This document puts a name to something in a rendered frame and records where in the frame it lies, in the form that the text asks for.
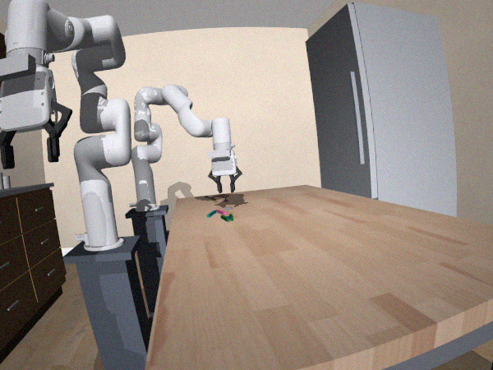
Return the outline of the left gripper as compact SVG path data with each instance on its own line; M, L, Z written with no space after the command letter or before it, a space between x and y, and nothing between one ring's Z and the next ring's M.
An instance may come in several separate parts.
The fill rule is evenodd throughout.
M221 176L229 175L231 179L230 188L231 192L235 190L235 181L242 175L242 172L237 167L237 159L234 150L231 149L232 156L218 157L211 159L211 169L208 177L213 179L217 183L218 192L222 193L222 183L220 182ZM236 172L237 171L237 172ZM237 175L234 177L234 174ZM216 176L216 177L214 177Z

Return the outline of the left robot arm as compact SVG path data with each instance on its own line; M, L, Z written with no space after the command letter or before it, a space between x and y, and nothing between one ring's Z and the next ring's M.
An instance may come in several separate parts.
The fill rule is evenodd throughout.
M135 146L131 151L137 202L130 203L129 206L135 206L136 211L159 209L159 206L156 206L154 177L150 164L157 163L161 158L162 130L158 124L151 123L149 104L169 105L177 113L182 127L191 136L213 137L214 150L207 152L207 159L232 156L231 149L235 147L235 144L231 142L229 119L199 119L191 111L193 103L188 98L188 92L185 87L168 84L162 89L155 87L141 88L134 99L134 137L136 141L147 142L147 145Z

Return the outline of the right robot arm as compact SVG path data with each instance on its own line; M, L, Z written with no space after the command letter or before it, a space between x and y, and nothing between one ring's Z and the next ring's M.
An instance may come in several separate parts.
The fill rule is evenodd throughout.
M120 68L126 60L117 22L109 15L66 17L46 0L12 0L5 45L0 81L33 75L35 64L49 68L55 61L49 53L75 50L71 64L81 88L81 130L88 134L116 131L82 138L74 146L86 229L76 234L76 241L84 241L87 251L121 247L124 239L117 235L111 183L101 169L131 161L131 110L125 99L107 99L107 86L94 74Z

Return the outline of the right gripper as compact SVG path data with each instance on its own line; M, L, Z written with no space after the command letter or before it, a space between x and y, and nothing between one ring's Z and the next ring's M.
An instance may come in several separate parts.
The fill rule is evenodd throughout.
M49 134L48 162L58 162L60 156L59 137L67 127L72 109L57 103L53 71L39 64L35 70L33 75L1 83L0 151L3 169L15 168L13 146L10 144L16 133L45 129ZM62 114L59 121L58 112ZM52 121L51 114L55 114L55 121Z

